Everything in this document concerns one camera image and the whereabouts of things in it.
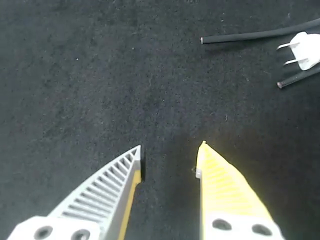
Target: metal prong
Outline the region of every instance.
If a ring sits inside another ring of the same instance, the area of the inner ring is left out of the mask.
[[[279,49],[286,48],[286,47],[293,46],[293,45],[297,45],[297,44],[299,44],[299,42],[289,42],[289,43],[285,43],[285,44],[278,46],[276,49],[279,50]]]
[[[308,58],[304,58],[304,59],[293,59],[293,60],[290,60],[290,61],[286,61],[286,62],[283,64],[283,66],[288,65],[288,64],[297,63],[297,62],[300,62],[300,61],[305,61],[305,60],[308,60]]]

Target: black wire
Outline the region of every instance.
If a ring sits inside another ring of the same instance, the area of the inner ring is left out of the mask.
[[[201,37],[201,44],[227,43],[245,40],[255,40],[263,38],[272,38],[288,34],[302,32],[304,30],[320,26],[320,18],[308,21],[295,26],[288,26],[269,31],[257,31],[240,34],[229,34],[220,36],[203,36]]]
[[[294,84],[300,80],[306,79],[306,78],[308,78],[312,75],[318,74],[318,73],[320,73],[320,65],[314,66],[314,67],[310,68],[309,70],[299,72],[298,74],[291,76],[291,77],[287,78],[286,80],[278,81],[276,84],[280,89],[282,89],[285,86],[288,86],[290,84]]]

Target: mounting hole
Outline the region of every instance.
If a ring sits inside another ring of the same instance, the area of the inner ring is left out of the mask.
[[[229,231],[232,229],[231,224],[223,219],[216,219],[212,222],[212,227],[219,230]]]
[[[88,240],[90,237],[90,232],[85,229],[81,229],[76,231],[72,237],[71,240]]]
[[[52,233],[52,226],[43,226],[40,227],[34,234],[34,239],[35,240],[42,240],[42,239],[46,239],[47,237],[50,236],[50,234]]]
[[[272,235],[272,232],[270,231],[270,229],[267,228],[266,226],[261,225],[261,224],[253,225],[252,226],[252,231],[255,234],[260,234],[260,235],[263,235],[263,236],[271,236]]]

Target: black felt surface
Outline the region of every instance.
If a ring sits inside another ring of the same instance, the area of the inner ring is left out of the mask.
[[[313,20],[319,7],[317,0],[0,1],[0,238],[144,144],[146,182],[126,239],[199,239],[193,167],[207,140],[246,176],[288,240],[319,239],[319,76],[277,88],[292,56],[275,48],[292,36],[199,41]]]

